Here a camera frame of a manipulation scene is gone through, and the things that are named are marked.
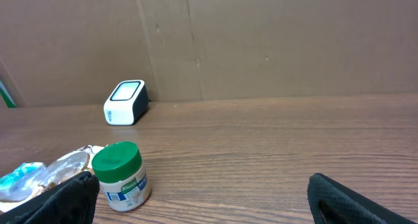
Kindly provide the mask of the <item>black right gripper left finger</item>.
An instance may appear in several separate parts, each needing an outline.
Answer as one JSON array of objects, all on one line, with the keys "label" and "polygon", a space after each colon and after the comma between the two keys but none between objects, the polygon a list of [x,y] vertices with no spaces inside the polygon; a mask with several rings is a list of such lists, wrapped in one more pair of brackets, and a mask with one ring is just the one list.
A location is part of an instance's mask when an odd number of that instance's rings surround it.
[{"label": "black right gripper left finger", "polygon": [[1,214],[1,223],[92,224],[99,190],[98,178],[81,172]]}]

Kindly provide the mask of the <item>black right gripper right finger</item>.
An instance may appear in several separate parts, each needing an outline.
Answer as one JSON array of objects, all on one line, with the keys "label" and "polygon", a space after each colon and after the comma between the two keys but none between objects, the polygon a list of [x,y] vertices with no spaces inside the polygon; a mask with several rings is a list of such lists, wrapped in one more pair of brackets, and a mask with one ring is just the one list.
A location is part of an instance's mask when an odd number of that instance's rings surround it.
[{"label": "black right gripper right finger", "polygon": [[321,173],[310,176],[307,195],[315,224],[414,224]]}]

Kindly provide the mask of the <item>brown white snack pouch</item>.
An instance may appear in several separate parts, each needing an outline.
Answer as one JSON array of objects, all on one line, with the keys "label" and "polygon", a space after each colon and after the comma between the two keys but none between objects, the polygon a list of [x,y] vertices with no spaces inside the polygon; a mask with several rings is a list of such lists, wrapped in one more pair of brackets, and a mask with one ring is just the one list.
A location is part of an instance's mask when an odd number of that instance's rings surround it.
[{"label": "brown white snack pouch", "polygon": [[46,169],[35,177],[18,182],[10,189],[1,189],[1,212],[21,205],[81,172],[93,172],[92,159],[102,149],[102,146],[84,146],[45,165]]}]

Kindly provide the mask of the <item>teal white tissue pack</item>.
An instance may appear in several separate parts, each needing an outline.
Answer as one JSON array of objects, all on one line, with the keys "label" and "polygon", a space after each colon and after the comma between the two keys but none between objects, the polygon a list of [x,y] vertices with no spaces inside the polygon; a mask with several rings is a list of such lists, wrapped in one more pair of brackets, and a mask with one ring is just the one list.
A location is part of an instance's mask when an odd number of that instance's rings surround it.
[{"label": "teal white tissue pack", "polygon": [[41,162],[22,163],[18,168],[1,178],[1,189],[10,189],[18,182],[33,178],[45,169],[45,164]]}]

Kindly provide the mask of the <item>green lid seasoning jar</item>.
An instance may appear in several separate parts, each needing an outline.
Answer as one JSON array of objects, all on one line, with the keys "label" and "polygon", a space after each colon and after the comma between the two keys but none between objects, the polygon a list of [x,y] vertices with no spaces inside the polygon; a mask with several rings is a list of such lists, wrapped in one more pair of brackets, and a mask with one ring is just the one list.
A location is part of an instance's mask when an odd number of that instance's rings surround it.
[{"label": "green lid seasoning jar", "polygon": [[134,142],[117,142],[103,148],[95,154],[91,165],[113,210],[133,210],[150,196],[146,166]]}]

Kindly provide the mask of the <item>white barcode scanner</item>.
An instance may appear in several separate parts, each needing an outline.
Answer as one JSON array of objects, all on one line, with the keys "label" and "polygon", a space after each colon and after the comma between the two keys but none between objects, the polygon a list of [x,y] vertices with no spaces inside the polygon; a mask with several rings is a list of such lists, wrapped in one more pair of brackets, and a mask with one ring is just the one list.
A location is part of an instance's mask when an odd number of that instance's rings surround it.
[{"label": "white barcode scanner", "polygon": [[143,80],[120,82],[103,106],[109,125],[134,125],[147,111],[150,99]]}]

